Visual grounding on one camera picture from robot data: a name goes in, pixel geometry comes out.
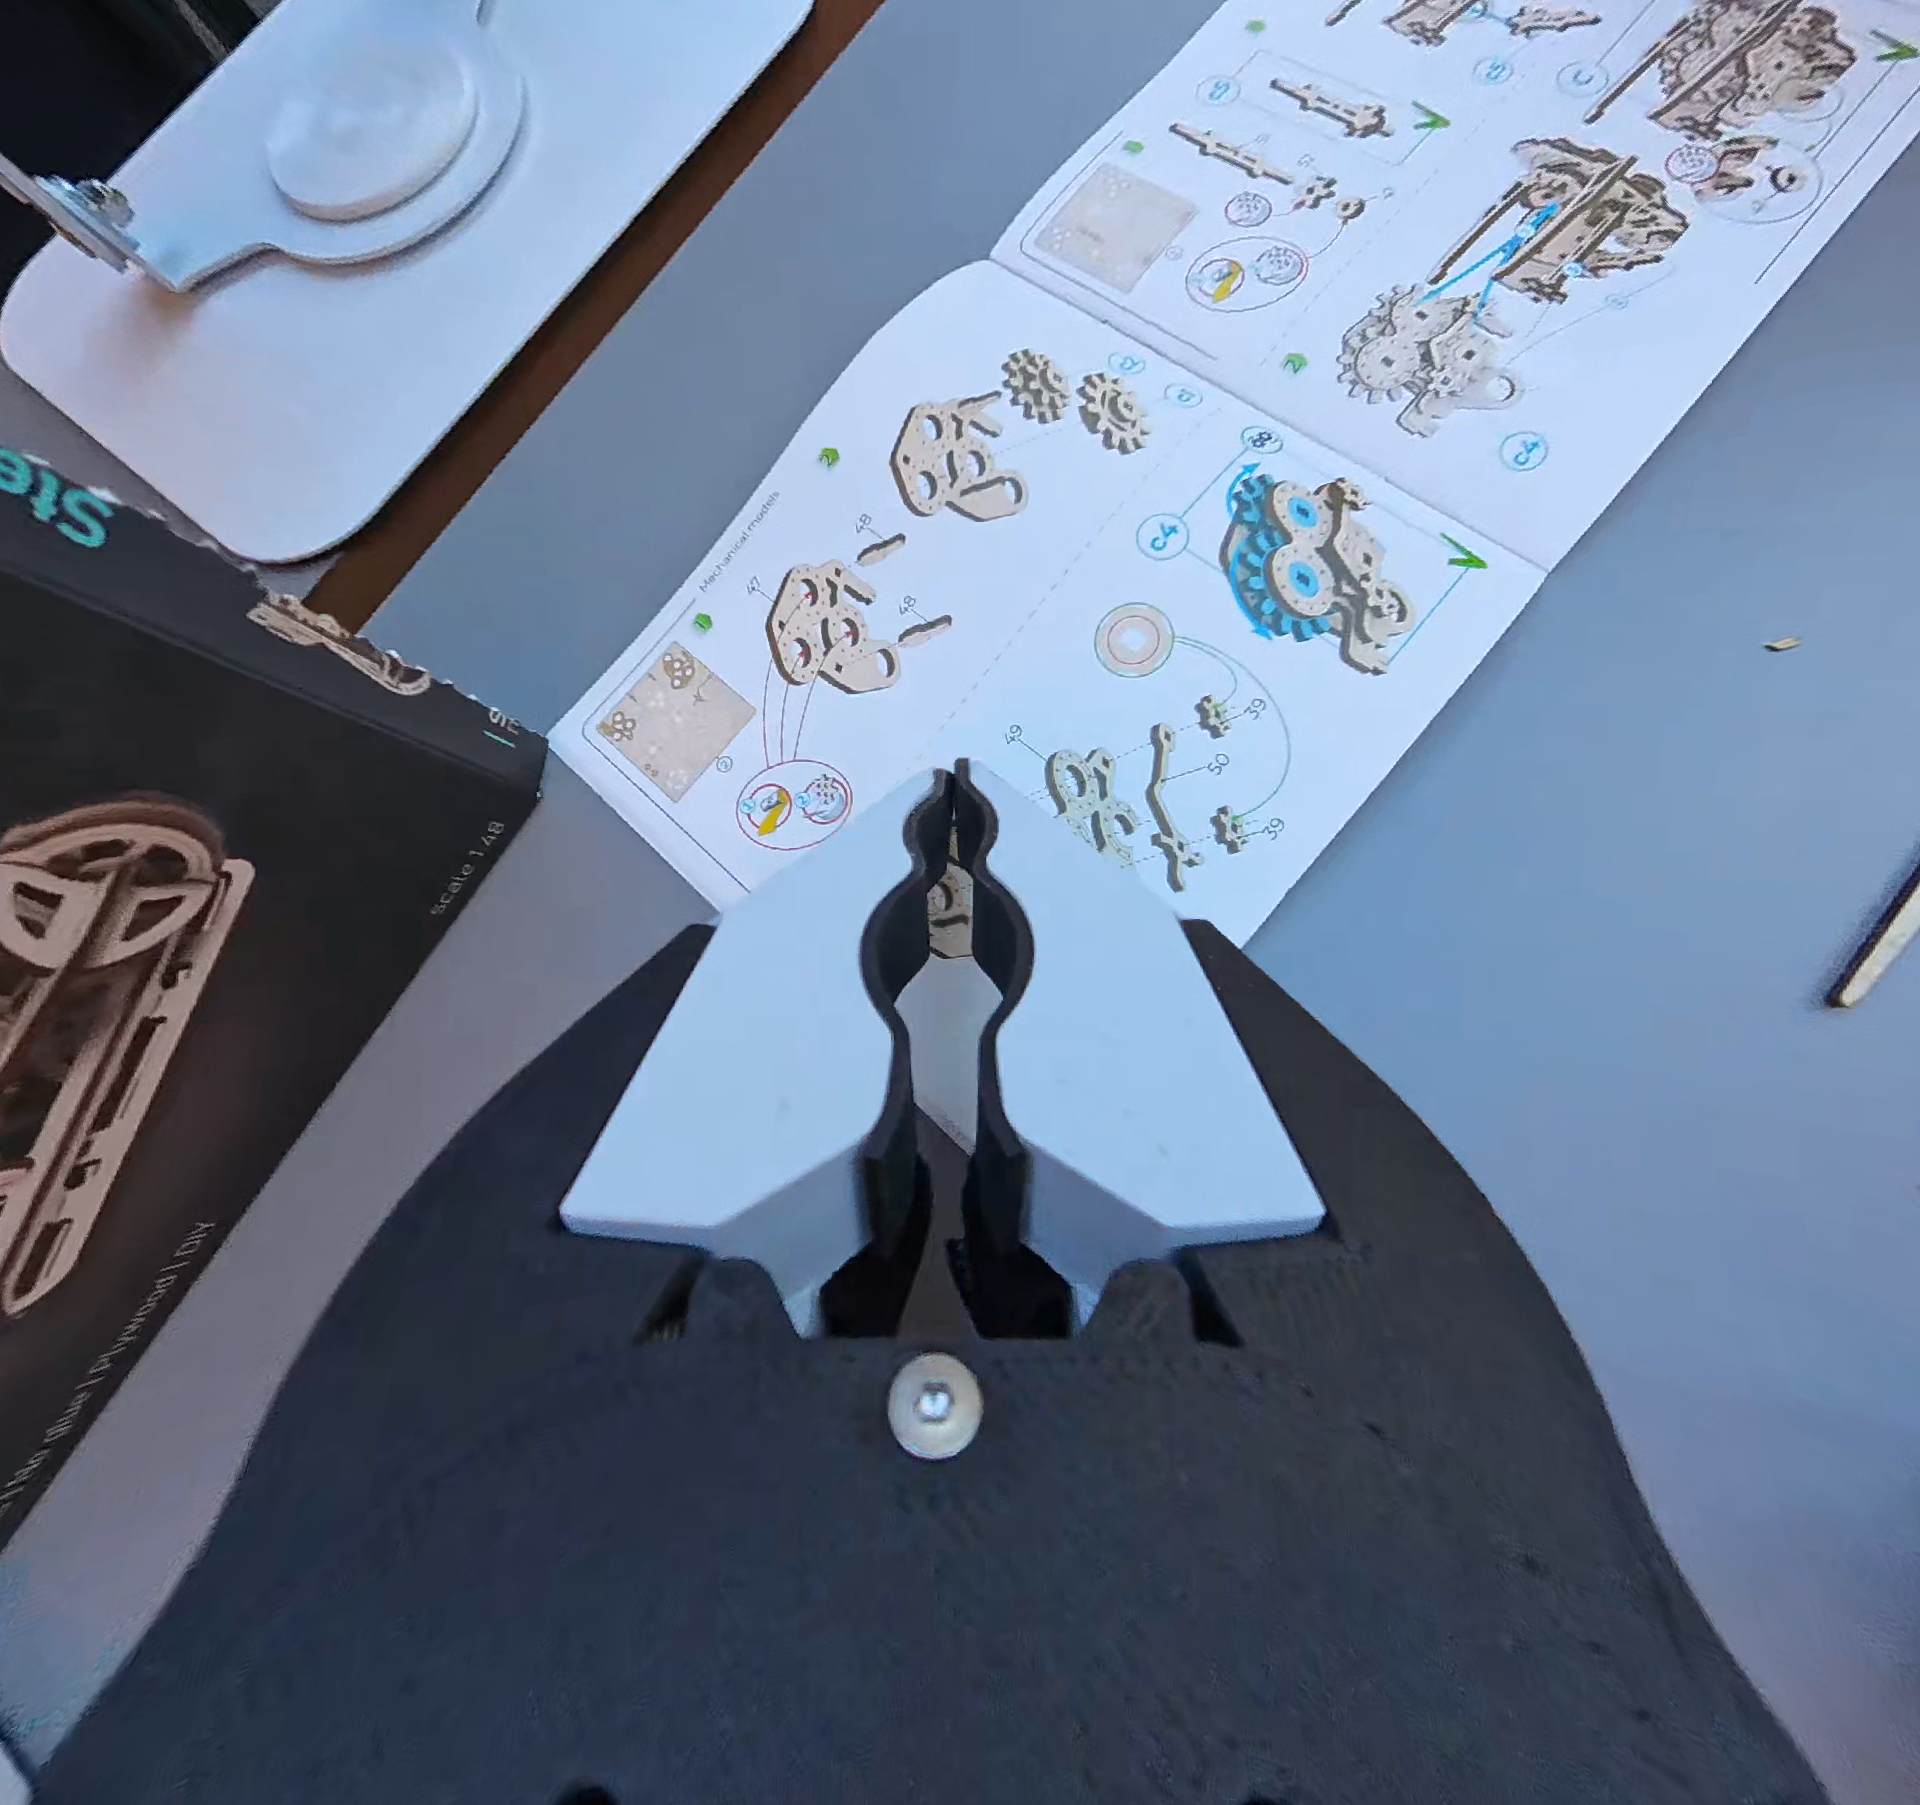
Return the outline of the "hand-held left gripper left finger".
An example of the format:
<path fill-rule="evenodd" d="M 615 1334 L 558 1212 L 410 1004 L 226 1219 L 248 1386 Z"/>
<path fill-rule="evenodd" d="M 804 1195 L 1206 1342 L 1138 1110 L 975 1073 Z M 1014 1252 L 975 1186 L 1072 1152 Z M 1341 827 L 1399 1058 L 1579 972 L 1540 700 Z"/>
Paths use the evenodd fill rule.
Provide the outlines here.
<path fill-rule="evenodd" d="M 734 903 L 560 1198 L 588 1239 L 747 1260 L 795 1334 L 823 1288 L 914 1209 L 908 1039 L 895 1009 L 926 963 L 952 776 L 923 770 Z"/>

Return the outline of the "thin wooden stick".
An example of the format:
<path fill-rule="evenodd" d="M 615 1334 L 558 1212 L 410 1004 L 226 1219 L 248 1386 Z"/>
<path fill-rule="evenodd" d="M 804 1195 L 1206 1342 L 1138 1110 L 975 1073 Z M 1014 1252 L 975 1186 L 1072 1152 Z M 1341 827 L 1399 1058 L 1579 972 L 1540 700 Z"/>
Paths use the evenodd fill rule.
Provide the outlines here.
<path fill-rule="evenodd" d="M 1906 955 L 1916 936 L 1916 890 L 1920 867 L 1910 864 L 1900 891 L 1883 903 L 1880 916 L 1873 921 L 1859 945 L 1847 955 L 1847 963 L 1825 994 L 1825 1004 L 1846 1012 L 1859 1004 L 1876 985 L 1889 972 L 1889 967 Z"/>

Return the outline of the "white document stand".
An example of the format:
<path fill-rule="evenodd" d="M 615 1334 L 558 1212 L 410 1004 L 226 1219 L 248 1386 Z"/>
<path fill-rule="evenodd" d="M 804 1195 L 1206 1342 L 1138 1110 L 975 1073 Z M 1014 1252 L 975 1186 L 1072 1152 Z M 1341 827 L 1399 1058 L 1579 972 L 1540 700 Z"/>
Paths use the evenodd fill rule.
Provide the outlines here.
<path fill-rule="evenodd" d="M 208 538 L 300 564 L 406 482 L 814 0 L 281 0 L 56 239 L 18 378 Z"/>

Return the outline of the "white instruction booklet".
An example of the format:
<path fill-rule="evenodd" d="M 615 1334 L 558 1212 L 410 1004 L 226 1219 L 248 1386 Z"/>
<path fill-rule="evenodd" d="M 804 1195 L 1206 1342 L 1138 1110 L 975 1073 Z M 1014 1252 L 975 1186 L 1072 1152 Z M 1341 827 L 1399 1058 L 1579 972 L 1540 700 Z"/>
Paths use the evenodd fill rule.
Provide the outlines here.
<path fill-rule="evenodd" d="M 1224 0 L 548 734 L 709 903 L 987 760 L 1256 928 L 1916 136 L 1916 0 Z"/>

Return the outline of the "black model kit box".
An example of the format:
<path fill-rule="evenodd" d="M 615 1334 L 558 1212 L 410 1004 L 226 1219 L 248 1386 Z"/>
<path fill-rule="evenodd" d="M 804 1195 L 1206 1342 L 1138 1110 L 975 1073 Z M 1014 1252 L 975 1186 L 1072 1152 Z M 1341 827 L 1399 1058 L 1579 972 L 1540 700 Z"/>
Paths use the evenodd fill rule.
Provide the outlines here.
<path fill-rule="evenodd" d="M 3 449 L 3 1537 L 540 802 L 546 739 Z"/>

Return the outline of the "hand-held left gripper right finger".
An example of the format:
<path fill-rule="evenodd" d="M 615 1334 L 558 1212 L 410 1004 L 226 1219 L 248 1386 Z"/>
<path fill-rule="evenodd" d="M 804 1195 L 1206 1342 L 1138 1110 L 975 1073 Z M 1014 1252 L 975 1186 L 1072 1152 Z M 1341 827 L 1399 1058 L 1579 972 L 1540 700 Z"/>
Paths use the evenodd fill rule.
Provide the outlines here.
<path fill-rule="evenodd" d="M 955 764 L 955 840 L 999 991 L 956 1260 L 981 1336 L 1071 1336 L 1124 1264 L 1321 1228 L 1184 919 L 972 760 Z"/>

